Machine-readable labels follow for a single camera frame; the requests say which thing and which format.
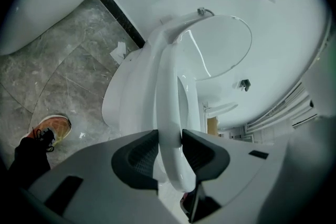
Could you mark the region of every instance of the gray marble floor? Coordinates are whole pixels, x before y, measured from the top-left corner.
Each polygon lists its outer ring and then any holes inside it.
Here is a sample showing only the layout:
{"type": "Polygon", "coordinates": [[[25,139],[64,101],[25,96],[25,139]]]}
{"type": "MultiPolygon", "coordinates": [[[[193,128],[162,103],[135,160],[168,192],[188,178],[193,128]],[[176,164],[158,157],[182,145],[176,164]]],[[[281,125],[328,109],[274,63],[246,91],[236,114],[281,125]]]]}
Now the gray marble floor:
{"type": "Polygon", "coordinates": [[[109,53],[133,40],[99,0],[85,0],[21,50],[0,57],[0,154],[8,168],[14,148],[44,117],[62,113],[69,136],[48,153],[51,167],[86,146],[120,136],[101,115],[107,86],[118,68],[109,53]]]}

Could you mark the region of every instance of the paper on floor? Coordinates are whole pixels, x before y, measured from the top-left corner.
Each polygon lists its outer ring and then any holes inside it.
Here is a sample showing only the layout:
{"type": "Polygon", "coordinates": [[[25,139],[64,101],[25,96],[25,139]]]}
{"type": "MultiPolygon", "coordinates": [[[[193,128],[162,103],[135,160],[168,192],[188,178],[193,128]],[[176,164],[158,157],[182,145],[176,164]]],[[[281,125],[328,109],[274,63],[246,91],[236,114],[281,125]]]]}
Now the paper on floor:
{"type": "Polygon", "coordinates": [[[117,48],[111,51],[110,55],[112,58],[120,65],[124,60],[126,55],[126,44],[125,42],[118,42],[117,48]]]}

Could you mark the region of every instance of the white toilet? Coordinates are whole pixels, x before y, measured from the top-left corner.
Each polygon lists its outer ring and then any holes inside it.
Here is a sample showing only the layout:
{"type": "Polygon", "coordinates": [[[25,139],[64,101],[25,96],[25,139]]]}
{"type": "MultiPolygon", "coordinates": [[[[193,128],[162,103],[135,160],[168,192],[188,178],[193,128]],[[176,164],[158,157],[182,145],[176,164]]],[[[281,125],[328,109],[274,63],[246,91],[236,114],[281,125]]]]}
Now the white toilet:
{"type": "MultiPolygon", "coordinates": [[[[210,12],[191,13],[158,27],[115,72],[103,101],[105,122],[122,135],[158,129],[171,184],[191,192],[195,174],[182,152],[181,130],[206,132],[201,129],[196,84],[232,70],[248,54],[251,41],[243,20],[210,12]]],[[[212,109],[217,115],[229,110],[226,105],[212,109]]]]}

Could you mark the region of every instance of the orange sneaker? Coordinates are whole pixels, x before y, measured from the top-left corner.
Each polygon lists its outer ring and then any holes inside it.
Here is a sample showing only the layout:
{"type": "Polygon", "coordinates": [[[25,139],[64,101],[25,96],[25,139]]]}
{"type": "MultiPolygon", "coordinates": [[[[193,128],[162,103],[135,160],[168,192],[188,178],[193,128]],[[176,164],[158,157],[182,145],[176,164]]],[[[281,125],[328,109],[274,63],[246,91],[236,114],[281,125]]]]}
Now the orange sneaker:
{"type": "Polygon", "coordinates": [[[52,115],[44,118],[25,137],[31,137],[42,142],[47,152],[52,152],[54,146],[62,141],[71,131],[71,123],[68,118],[61,115],[52,115]]]}

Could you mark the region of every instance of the toilet lid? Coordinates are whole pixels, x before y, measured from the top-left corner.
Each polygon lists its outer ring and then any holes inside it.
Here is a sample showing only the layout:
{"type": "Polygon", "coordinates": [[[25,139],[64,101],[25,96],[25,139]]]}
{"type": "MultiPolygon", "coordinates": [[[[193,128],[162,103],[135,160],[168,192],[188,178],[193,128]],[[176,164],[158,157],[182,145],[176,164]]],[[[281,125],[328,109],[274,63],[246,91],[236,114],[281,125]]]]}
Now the toilet lid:
{"type": "Polygon", "coordinates": [[[196,80],[218,77],[239,64],[249,52],[252,33],[238,17],[218,15],[200,20],[176,38],[178,62],[196,80]]]}

